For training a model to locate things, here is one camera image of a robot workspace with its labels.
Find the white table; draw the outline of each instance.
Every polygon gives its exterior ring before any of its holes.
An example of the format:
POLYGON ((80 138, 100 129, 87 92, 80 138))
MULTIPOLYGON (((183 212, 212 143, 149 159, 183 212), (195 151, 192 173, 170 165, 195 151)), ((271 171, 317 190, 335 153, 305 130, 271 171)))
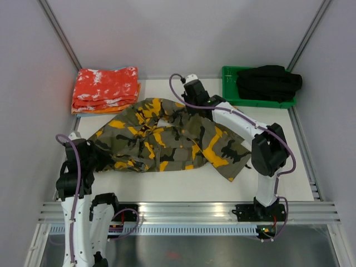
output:
MULTIPOLYGON (((209 95, 222 96, 221 79, 201 80, 209 95)), ((142 83, 139 100, 160 97, 177 101, 169 89, 168 80, 145 80, 142 83)), ((174 80, 177 92, 184 89, 179 80, 174 80)), ((296 170, 281 177, 278 194, 289 201, 313 201, 313 194, 303 165, 298 143, 287 110, 275 108, 239 107, 248 116, 267 123, 276 122, 284 130, 288 145, 296 157, 296 170)), ((83 138, 89 138, 114 115, 83 117, 78 127, 83 138)), ((291 168, 288 158, 284 170, 291 168)), ((114 192, 119 201, 129 202, 223 202, 252 201, 257 191, 258 173, 244 168, 233 182, 223 178, 208 163, 205 166, 185 171, 135 172, 109 171, 95 174, 93 196, 114 192)))

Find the camouflage garment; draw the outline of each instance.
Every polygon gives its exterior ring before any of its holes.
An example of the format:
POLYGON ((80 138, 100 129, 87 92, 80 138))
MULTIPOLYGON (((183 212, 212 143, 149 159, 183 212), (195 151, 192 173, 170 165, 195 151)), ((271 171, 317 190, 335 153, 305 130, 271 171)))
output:
POLYGON ((103 171, 190 170, 210 161, 233 181, 251 156, 243 139, 228 128, 161 98, 126 108, 89 140, 110 155, 103 171), (158 127, 159 119, 171 126, 158 127))

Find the gray floor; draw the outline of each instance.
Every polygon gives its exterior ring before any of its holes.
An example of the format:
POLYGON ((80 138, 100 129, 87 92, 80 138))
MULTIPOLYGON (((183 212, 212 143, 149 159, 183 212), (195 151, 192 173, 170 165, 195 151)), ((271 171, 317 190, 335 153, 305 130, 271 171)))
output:
MULTIPOLYGON (((64 236, 50 236, 42 267, 60 267, 64 236)), ((132 236, 107 246, 110 267, 334 267, 326 230, 288 226, 273 243, 236 236, 132 236)))

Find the orange folded cloth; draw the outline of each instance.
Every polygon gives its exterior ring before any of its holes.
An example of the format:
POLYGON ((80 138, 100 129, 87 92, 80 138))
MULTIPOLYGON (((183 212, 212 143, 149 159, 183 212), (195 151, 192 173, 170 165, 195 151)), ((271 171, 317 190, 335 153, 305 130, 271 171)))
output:
POLYGON ((116 71, 80 70, 73 93, 72 114, 118 113, 136 103, 140 92, 137 73, 136 67, 116 71))

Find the gray wall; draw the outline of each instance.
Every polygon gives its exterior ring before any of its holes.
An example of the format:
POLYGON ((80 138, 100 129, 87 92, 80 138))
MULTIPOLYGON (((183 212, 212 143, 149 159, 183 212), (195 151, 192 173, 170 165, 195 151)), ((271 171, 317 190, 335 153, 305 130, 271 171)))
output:
POLYGON ((48 0, 80 63, 141 78, 287 66, 322 0, 48 0))
POLYGON ((294 72, 297 111, 318 181, 356 251, 356 1, 334 0, 294 72))
POLYGON ((22 266, 54 193, 76 75, 35 0, 0 1, 0 265, 22 266))

